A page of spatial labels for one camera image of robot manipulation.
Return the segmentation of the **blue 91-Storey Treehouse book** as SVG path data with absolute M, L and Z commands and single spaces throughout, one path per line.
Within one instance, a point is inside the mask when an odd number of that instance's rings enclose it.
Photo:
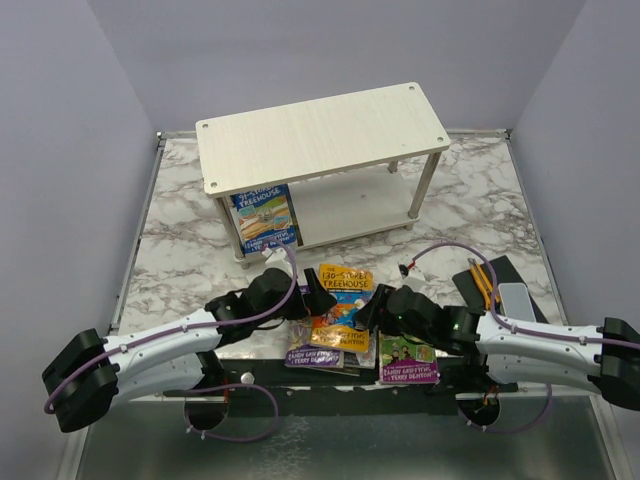
M 301 246 L 296 212 L 287 184 L 237 193 L 231 196 L 233 215 L 245 255 L 271 248 L 278 240 Z

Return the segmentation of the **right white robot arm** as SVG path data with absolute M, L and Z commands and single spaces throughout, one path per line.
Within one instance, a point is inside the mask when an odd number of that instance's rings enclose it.
M 564 385 L 623 409 L 639 408 L 639 334 L 619 318 L 601 326 L 530 322 L 440 306 L 408 286 L 380 285 L 354 319 L 360 327 L 472 358 L 459 367 L 461 383 L 472 391 L 492 382 Z

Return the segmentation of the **orange 130-Storey Treehouse book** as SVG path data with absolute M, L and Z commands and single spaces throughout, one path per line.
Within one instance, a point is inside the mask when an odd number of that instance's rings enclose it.
M 357 326 L 355 315 L 371 299 L 374 276 L 370 270 L 321 264 L 318 270 L 322 287 L 336 304 L 327 313 L 312 318 L 310 345 L 351 353 L 369 350 L 367 326 Z

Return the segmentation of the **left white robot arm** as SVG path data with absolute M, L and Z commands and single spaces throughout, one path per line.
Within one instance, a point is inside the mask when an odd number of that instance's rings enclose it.
M 337 301 L 311 268 L 300 286 L 268 268 L 248 287 L 217 296 L 161 327 L 122 336 L 76 334 L 42 373 L 44 411 L 71 433 L 119 404 L 156 393 L 206 395 L 228 384 L 215 351 L 249 338 L 271 320 L 319 316 Z

